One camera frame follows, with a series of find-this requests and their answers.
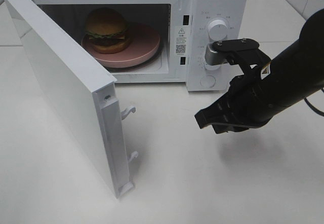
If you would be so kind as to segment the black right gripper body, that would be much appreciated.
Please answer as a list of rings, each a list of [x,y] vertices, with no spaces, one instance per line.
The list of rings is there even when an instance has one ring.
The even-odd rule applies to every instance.
[[[256,120],[252,112],[260,106],[253,86],[261,81],[260,71],[271,59],[260,49],[238,52],[226,58],[230,65],[239,65],[242,74],[230,81],[227,96],[234,101],[233,122],[246,124],[249,128],[260,128],[268,120]]]

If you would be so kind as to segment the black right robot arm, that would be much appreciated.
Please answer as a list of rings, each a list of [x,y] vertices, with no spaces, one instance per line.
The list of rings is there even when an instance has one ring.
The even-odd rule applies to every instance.
[[[239,65],[242,74],[228,91],[195,114],[200,128],[217,134],[260,128],[276,114],[323,89],[323,10],[303,25],[299,38],[275,58],[252,39],[225,40],[207,46],[209,63]]]

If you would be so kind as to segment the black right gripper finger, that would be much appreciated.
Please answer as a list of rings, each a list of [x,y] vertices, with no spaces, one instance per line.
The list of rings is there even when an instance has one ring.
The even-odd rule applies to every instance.
[[[229,97],[220,97],[210,106],[199,110],[195,115],[200,129],[211,126],[213,122],[233,122],[234,101]]]
[[[226,132],[243,132],[249,129],[249,126],[239,122],[213,122],[211,123],[216,134]]]

